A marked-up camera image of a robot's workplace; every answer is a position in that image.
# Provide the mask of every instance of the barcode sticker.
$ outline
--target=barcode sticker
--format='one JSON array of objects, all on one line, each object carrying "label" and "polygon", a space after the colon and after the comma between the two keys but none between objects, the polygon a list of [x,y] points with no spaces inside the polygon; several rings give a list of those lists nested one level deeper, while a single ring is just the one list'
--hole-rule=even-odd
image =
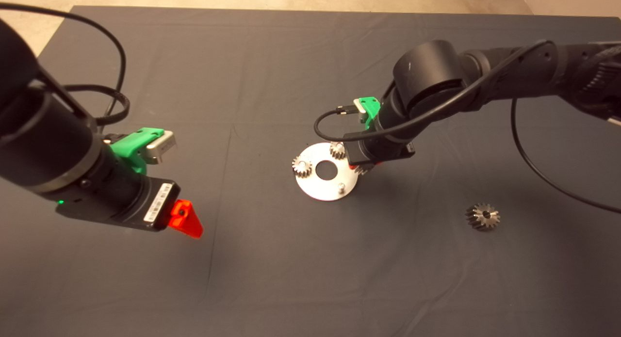
[{"label": "barcode sticker", "polygon": [[157,218],[158,213],[160,213],[160,209],[162,208],[162,205],[164,205],[164,201],[166,201],[171,189],[173,189],[172,184],[162,184],[160,191],[157,192],[157,196],[153,199],[151,207],[149,207],[149,211],[147,211],[147,214],[145,215],[145,222],[155,222],[155,218]]}]

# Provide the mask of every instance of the black fabric surface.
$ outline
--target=black fabric surface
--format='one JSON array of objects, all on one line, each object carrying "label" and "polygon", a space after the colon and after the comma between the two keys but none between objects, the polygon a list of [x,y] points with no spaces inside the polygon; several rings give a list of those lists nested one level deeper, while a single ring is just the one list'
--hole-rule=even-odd
[{"label": "black fabric surface", "polygon": [[[432,39],[457,50],[621,39],[616,18],[76,7],[127,49],[132,110],[107,132],[164,127],[201,240],[64,219],[0,184],[0,336],[618,336],[621,217],[553,191],[521,161],[508,101],[431,125],[339,202],[291,160],[319,114],[380,96]],[[113,84],[115,49],[73,21],[40,61],[61,83]],[[108,100],[78,96],[93,113]],[[621,205],[621,130],[558,98],[523,100],[523,144],[550,177]],[[330,133],[359,129],[334,118]],[[493,204],[492,233],[465,209]]]}]

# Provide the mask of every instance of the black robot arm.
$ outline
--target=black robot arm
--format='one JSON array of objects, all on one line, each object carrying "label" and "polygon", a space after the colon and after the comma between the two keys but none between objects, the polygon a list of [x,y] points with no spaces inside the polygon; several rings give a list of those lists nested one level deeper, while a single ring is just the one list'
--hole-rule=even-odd
[{"label": "black robot arm", "polygon": [[[107,94],[124,109],[93,118],[69,94],[75,91]],[[0,177],[55,202],[69,218],[149,231],[170,226],[200,237],[191,203],[177,200],[179,185],[146,176],[145,164],[174,144],[172,133],[143,128],[104,139],[97,132],[128,111],[115,89],[59,85],[0,20]]]},{"label": "black robot arm", "polygon": [[[344,136],[348,160],[351,165],[368,165],[409,158],[410,141],[430,123],[479,110],[493,100],[561,96],[584,113],[619,123],[620,54],[621,46],[606,43],[557,46],[540,41],[529,49],[462,54],[447,41],[417,46],[394,66],[394,80],[368,129]],[[399,125],[407,127],[389,134]]]}]

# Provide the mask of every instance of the gear teeth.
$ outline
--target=gear teeth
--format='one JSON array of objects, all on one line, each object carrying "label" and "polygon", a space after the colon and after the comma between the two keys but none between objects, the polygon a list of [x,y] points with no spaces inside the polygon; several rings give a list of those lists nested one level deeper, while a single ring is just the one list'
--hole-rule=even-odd
[{"label": "gear teeth", "polygon": [[371,171],[373,169],[375,165],[358,165],[356,166],[356,168],[354,169],[354,171],[359,174],[360,176],[363,176],[365,173]]},{"label": "gear teeth", "polygon": [[500,215],[492,205],[481,202],[466,210],[466,220],[478,231],[491,231],[500,223]]},{"label": "gear teeth", "polygon": [[345,146],[342,142],[331,142],[330,143],[330,155],[336,160],[341,160],[345,158]]},{"label": "gear teeth", "polygon": [[312,164],[308,161],[301,160],[298,156],[291,162],[293,173],[299,178],[305,178],[311,175]]}]

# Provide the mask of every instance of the aluminum disc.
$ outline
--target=aluminum disc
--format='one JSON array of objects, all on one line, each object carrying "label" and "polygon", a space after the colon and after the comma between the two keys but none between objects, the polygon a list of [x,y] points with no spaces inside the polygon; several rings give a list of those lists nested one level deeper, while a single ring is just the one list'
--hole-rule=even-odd
[{"label": "aluminum disc", "polygon": [[[349,194],[356,186],[358,173],[350,169],[347,159],[333,158],[330,143],[313,144],[300,154],[299,160],[312,166],[306,177],[295,176],[297,184],[308,196],[322,201],[339,200]],[[336,165],[337,175],[331,180],[324,180],[317,175],[317,165],[329,161]]]}]

